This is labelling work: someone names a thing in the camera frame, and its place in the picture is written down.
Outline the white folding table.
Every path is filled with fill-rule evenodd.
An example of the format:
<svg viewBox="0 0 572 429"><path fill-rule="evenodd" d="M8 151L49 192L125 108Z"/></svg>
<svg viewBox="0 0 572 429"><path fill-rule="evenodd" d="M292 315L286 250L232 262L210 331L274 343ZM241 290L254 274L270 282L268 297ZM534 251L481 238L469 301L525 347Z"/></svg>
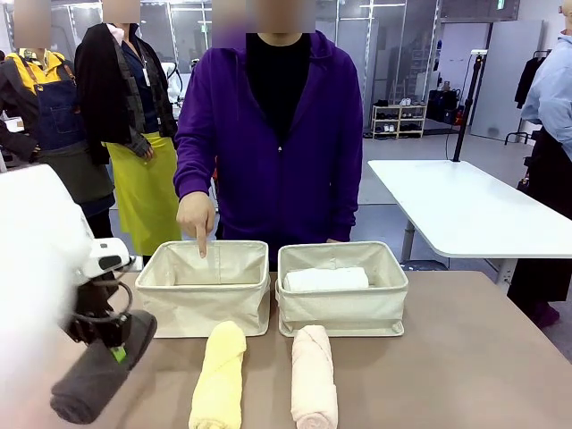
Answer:
<svg viewBox="0 0 572 429"><path fill-rule="evenodd" d="M499 286L509 285L518 259L572 259L571 220L468 162L369 166L408 218L402 261L416 234L442 257L499 261Z"/></svg>

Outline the person with denim apron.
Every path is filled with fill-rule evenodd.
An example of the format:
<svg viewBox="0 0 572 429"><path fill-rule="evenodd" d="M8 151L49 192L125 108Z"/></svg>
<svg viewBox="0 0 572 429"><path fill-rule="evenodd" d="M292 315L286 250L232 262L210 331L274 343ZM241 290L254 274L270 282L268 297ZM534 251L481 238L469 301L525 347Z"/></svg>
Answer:
<svg viewBox="0 0 572 429"><path fill-rule="evenodd" d="M14 0L16 50L0 61L0 147L29 164L47 164L78 204L93 235L112 237L114 185L88 143L74 66L51 50L48 0Z"/></svg>

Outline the yellow rolled towel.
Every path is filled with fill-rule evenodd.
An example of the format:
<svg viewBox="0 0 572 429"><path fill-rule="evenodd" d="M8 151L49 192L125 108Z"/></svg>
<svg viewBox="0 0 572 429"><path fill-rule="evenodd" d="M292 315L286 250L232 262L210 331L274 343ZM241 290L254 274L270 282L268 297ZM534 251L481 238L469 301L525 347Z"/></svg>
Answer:
<svg viewBox="0 0 572 429"><path fill-rule="evenodd" d="M206 341L193 391L189 429L240 429L244 332L232 321L219 323Z"/></svg>

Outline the person in light blue shirt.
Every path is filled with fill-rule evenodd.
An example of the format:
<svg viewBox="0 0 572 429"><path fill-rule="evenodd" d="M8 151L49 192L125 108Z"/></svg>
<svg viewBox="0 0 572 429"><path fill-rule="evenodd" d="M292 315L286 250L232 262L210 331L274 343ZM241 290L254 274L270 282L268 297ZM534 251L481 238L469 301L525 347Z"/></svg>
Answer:
<svg viewBox="0 0 572 429"><path fill-rule="evenodd" d="M522 118L539 125L528 165L527 195L572 220L572 0L563 0L565 29L537 70ZM539 329L559 321L552 302L568 297L571 259L520 259L508 298Z"/></svg>

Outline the cream fabric basket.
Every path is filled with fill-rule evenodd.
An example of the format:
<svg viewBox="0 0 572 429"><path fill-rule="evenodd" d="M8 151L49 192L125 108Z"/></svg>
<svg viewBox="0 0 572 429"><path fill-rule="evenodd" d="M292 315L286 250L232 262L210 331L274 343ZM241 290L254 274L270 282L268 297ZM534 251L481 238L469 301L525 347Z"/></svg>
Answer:
<svg viewBox="0 0 572 429"><path fill-rule="evenodd" d="M268 329L270 283L262 241L211 241L204 258L196 242L170 241L140 272L135 290L156 317L159 339L206 338L225 321L255 337Z"/></svg>
<svg viewBox="0 0 572 429"><path fill-rule="evenodd" d="M308 268L362 267L363 290L291 292L287 273ZM322 325L331 337L400 337L408 278L390 248L380 241L286 246L279 250L275 297L279 330L293 337L303 327Z"/></svg>

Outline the person's right hand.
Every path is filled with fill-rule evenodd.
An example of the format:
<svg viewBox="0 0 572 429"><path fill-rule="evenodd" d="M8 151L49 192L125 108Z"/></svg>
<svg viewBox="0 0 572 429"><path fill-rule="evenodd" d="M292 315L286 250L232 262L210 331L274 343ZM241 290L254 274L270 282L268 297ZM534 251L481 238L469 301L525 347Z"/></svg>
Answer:
<svg viewBox="0 0 572 429"><path fill-rule="evenodd" d="M179 203L176 220L181 229L196 240L201 258L206 257L207 237L215 226L215 208L202 191L191 192Z"/></svg>

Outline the person with yellow-green apron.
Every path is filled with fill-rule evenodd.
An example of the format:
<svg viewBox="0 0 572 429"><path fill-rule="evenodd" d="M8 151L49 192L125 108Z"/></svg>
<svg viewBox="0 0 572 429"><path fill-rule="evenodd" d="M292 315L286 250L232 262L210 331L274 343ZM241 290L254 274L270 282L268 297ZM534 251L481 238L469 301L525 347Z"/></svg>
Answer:
<svg viewBox="0 0 572 429"><path fill-rule="evenodd" d="M172 184L177 123L161 61L137 33L140 1L101 2L101 22L75 53L80 112L89 142L112 163L122 231L148 262L160 245L181 239Z"/></svg>

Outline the white towel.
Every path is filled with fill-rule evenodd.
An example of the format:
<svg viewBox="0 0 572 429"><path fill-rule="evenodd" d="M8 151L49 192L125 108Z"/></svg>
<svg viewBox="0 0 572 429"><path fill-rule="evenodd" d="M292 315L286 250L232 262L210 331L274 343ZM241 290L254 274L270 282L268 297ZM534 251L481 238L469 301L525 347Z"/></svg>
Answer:
<svg viewBox="0 0 572 429"><path fill-rule="evenodd" d="M369 280L362 267L308 268L287 273L282 287L291 292L363 290Z"/></svg>

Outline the pink towel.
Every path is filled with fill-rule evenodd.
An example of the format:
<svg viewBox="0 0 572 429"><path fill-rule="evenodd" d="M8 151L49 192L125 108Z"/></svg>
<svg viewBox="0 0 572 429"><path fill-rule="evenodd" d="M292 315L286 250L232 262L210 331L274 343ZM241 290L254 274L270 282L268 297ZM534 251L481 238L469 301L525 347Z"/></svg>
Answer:
<svg viewBox="0 0 572 429"><path fill-rule="evenodd" d="M290 412L297 429L338 429L332 350L322 325L300 329L292 343Z"/></svg>

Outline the person's left forearm purple sleeve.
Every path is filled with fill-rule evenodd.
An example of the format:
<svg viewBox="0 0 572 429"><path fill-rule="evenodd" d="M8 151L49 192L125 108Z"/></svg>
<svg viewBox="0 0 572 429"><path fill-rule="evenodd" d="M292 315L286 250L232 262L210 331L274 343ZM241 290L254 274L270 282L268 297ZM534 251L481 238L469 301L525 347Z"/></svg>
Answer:
<svg viewBox="0 0 572 429"><path fill-rule="evenodd" d="M356 224L363 150L358 147L336 158L331 180L330 227L327 240L347 242Z"/></svg>

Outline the grey towel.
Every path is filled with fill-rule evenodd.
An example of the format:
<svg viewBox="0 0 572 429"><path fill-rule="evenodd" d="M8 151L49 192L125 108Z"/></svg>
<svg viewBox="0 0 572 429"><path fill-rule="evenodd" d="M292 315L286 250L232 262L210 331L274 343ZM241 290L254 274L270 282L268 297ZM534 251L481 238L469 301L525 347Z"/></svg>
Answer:
<svg viewBox="0 0 572 429"><path fill-rule="evenodd" d="M117 361L101 340L94 341L52 387L50 406L62 420L76 425L93 423L144 356L156 333L156 318L145 310L130 315L122 361Z"/></svg>

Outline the black hanging garment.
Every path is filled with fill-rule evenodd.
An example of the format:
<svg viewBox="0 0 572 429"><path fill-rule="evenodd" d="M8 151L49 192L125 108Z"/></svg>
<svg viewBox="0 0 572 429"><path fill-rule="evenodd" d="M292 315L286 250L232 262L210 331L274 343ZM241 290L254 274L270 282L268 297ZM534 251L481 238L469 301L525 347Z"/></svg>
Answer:
<svg viewBox="0 0 572 429"><path fill-rule="evenodd" d="M533 53L533 57L526 62L524 70L521 73L519 83L517 84L517 91L515 94L517 109L523 108L532 86L534 76L550 53L550 49L537 50Z"/></svg>

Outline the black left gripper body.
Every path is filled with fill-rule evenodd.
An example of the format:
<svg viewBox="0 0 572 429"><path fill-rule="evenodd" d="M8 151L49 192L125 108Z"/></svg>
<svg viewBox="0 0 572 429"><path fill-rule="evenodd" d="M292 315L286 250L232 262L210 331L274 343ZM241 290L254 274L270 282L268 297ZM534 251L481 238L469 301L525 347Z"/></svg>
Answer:
<svg viewBox="0 0 572 429"><path fill-rule="evenodd" d="M108 300L119 289L128 296L126 307L116 312ZM75 342L102 341L107 348L126 342L130 335L133 294L119 279L92 279L76 289L71 312L65 318L65 333Z"/></svg>

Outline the person in purple hoodie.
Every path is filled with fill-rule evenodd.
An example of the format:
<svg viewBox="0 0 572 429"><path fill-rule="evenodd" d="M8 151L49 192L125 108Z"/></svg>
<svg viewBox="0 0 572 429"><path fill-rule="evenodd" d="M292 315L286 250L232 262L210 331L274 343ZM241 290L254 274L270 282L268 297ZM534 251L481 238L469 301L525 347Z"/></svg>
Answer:
<svg viewBox="0 0 572 429"><path fill-rule="evenodd" d="M213 44L178 119L214 138L208 196L225 240L328 243L336 158L361 147L351 57L315 27L315 0L213 0Z"/></svg>

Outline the person's right forearm purple sleeve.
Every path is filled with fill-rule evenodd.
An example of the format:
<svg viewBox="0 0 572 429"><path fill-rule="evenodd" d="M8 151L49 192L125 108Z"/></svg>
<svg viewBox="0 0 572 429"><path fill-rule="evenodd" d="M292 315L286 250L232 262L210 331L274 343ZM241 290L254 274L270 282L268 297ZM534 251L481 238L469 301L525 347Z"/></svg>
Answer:
<svg viewBox="0 0 572 429"><path fill-rule="evenodd" d="M177 168L173 184L179 199L194 192L209 194L215 172L214 138L191 128L180 128L175 136Z"/></svg>

